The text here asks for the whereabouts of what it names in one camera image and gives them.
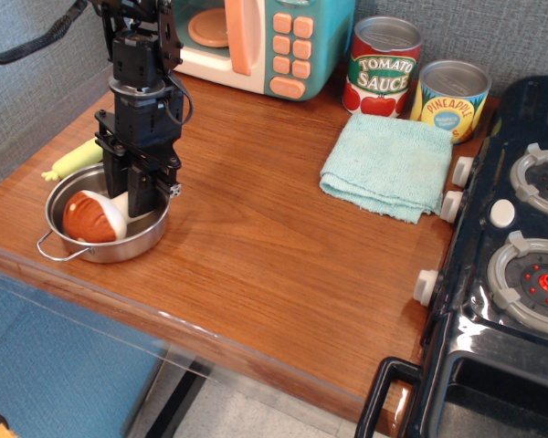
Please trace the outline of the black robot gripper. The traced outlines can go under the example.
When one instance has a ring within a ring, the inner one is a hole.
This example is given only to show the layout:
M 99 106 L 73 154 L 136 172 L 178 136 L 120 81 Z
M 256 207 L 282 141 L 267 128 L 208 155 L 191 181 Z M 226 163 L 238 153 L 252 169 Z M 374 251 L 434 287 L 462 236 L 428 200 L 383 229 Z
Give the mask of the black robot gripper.
M 113 111 L 95 114 L 96 142 L 103 149 L 108 196 L 127 191 L 128 214 L 137 217 L 156 209 L 158 191 L 168 196 L 180 191 L 182 164 L 174 143 L 184 124 L 184 92 L 170 84 L 146 91 L 120 84 L 111 89 Z

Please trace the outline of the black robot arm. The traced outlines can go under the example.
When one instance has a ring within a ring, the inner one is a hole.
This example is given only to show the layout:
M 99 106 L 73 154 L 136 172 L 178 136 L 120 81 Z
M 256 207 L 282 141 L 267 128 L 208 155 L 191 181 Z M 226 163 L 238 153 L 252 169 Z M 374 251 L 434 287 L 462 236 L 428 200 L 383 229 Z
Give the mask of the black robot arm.
M 128 196 L 131 217 L 179 193 L 174 151 L 193 111 L 174 69 L 183 47 L 169 1 L 96 1 L 112 64 L 113 110 L 96 119 L 109 196 Z

